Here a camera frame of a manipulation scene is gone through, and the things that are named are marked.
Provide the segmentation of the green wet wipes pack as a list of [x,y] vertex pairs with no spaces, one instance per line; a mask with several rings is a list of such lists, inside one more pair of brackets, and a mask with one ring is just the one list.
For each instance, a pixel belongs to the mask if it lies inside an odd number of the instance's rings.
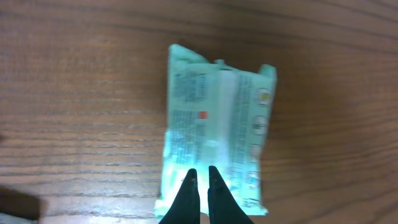
[[167,128],[160,198],[154,214],[161,219],[190,169],[198,176],[200,210],[208,213],[209,166],[215,166],[247,215],[265,215],[260,157],[266,142],[277,70],[258,72],[209,62],[178,44],[169,47]]

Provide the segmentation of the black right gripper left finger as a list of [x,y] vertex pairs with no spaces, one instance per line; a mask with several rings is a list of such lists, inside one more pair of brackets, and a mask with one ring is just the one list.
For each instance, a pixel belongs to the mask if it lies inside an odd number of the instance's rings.
[[189,169],[174,202],[159,224],[199,224],[200,196],[197,171]]

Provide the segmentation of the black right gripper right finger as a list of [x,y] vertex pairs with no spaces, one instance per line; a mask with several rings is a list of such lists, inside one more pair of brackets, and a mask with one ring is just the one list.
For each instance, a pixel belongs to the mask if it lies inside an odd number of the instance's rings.
[[209,166],[208,209],[211,224],[254,224],[236,203],[215,166]]

